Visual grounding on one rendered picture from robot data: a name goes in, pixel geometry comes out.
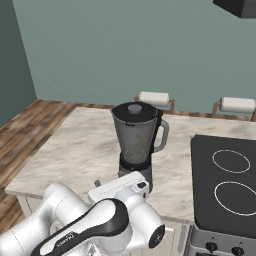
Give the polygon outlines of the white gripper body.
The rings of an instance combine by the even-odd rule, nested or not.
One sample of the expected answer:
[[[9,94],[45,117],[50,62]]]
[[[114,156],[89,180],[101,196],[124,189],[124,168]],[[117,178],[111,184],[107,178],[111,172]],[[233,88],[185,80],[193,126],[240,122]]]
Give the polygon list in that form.
[[[130,187],[136,193],[147,196],[147,181],[140,172],[135,171],[90,190],[88,199],[91,203],[97,203],[104,198],[114,198],[124,187]]]

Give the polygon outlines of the black and silver blender base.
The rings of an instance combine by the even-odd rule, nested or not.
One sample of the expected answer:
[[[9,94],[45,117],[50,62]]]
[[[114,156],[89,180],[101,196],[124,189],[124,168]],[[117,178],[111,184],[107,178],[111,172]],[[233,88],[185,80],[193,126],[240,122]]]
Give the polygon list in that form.
[[[141,163],[131,163],[126,161],[123,156],[120,156],[118,176],[122,177],[134,171],[138,171],[144,176],[146,181],[149,183],[149,191],[152,191],[153,189],[152,157],[148,156],[147,159]]]

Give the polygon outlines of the clear grey blender jug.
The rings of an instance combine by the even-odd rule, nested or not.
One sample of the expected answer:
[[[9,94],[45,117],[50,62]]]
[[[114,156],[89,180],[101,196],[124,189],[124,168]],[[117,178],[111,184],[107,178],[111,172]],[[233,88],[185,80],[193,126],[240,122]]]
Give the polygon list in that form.
[[[138,166],[141,169],[142,166],[150,164],[153,153],[165,147],[169,124],[162,118],[162,115],[162,110],[156,110],[149,120],[143,121],[139,118],[137,121],[128,122],[112,114],[121,149],[120,164],[123,167],[132,169]],[[160,145],[156,146],[155,140],[160,126],[163,127],[163,135]]]

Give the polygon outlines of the black blender lid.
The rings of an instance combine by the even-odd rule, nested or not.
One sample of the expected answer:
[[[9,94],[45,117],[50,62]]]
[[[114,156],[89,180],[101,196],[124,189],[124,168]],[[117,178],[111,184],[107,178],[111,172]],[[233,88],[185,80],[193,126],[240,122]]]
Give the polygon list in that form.
[[[144,123],[153,120],[158,115],[158,110],[148,103],[137,101],[115,106],[111,113],[117,120],[125,123]]]

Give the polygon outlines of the black hob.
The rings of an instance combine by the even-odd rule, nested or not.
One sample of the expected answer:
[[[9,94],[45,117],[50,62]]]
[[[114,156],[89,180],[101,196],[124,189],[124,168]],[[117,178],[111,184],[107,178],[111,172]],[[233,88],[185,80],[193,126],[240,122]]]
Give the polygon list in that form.
[[[256,238],[256,140],[196,135],[191,167],[197,226]]]

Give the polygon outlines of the wooden stool with white cushion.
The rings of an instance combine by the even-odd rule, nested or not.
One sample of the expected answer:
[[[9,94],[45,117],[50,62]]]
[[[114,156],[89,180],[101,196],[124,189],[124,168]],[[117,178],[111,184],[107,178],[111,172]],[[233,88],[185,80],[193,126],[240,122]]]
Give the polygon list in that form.
[[[175,99],[171,98],[168,93],[141,91],[134,97],[134,100],[151,104],[158,109],[166,110],[169,114],[174,113]]]
[[[256,121],[256,99],[221,97],[213,105],[213,118],[217,116],[217,111],[251,114],[251,122],[254,122]]]

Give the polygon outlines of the silver oven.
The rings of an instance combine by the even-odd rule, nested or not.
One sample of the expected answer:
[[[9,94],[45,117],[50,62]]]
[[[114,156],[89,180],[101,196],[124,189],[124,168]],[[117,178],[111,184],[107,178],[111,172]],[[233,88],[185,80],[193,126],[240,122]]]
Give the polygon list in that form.
[[[206,249],[207,242],[216,243],[218,249],[210,253]],[[256,256],[256,239],[206,231],[194,225],[184,256],[234,256],[233,247],[241,247],[243,256]]]

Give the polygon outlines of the dark range hood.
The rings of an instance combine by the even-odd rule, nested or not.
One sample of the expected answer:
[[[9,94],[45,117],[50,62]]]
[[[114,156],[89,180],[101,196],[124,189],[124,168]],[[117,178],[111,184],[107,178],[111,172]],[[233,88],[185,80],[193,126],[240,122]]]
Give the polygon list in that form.
[[[242,19],[256,19],[256,0],[213,0],[225,11]]]

